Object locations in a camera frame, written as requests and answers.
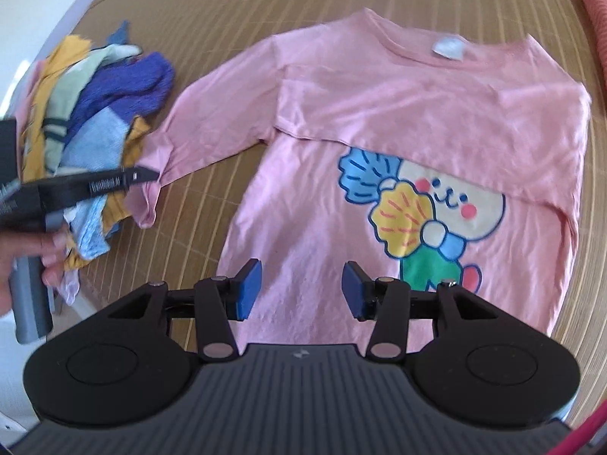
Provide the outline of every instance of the yellow pom-pom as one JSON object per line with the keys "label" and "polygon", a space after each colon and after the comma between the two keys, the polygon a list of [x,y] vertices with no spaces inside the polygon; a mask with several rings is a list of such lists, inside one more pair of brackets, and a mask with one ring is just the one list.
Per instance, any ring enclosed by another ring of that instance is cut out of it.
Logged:
{"label": "yellow pom-pom", "polygon": [[385,241],[386,251],[396,258],[413,253],[421,244],[421,227],[434,218],[430,196],[417,193],[408,182],[383,190],[371,212],[377,237]]}

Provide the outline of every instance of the cartoon mouth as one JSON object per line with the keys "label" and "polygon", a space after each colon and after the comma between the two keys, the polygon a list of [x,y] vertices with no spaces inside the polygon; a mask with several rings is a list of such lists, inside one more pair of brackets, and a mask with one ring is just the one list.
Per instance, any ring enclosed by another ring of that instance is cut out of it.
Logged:
{"label": "cartoon mouth", "polygon": [[452,204],[449,199],[451,198],[451,195],[453,195],[453,190],[451,188],[447,188],[447,192],[445,193],[445,198],[443,198],[442,200],[436,195],[436,193],[434,194],[434,200],[436,200],[438,203],[442,204],[444,203],[445,205],[447,205],[448,208],[450,209],[456,209],[457,207],[459,207],[459,204],[456,202],[455,204]]}

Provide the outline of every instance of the pink cable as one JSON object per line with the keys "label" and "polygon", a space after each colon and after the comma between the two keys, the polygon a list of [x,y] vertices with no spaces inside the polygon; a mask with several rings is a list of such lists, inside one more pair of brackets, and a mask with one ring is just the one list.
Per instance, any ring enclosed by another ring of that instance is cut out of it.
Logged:
{"label": "pink cable", "polygon": [[584,423],[569,433],[563,441],[552,448],[546,455],[575,455],[597,434],[597,431],[607,422],[607,400],[604,400]]}

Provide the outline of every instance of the white clothing tag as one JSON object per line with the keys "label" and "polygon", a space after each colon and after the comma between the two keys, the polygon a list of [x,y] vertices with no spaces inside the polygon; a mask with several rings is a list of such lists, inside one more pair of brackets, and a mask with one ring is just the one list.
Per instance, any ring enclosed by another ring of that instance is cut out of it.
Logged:
{"label": "white clothing tag", "polygon": [[447,36],[436,41],[432,51],[450,60],[463,61],[464,46],[465,43],[461,39]]}

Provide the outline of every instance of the shirt sleeve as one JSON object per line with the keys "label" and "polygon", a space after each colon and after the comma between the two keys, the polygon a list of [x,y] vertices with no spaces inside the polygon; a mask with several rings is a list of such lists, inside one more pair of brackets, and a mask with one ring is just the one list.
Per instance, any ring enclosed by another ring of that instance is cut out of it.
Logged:
{"label": "shirt sleeve", "polygon": [[160,178],[132,186],[126,196],[139,226],[153,225],[162,186],[272,138],[279,82],[274,47],[272,37],[264,39],[194,82],[146,138],[137,165]]}

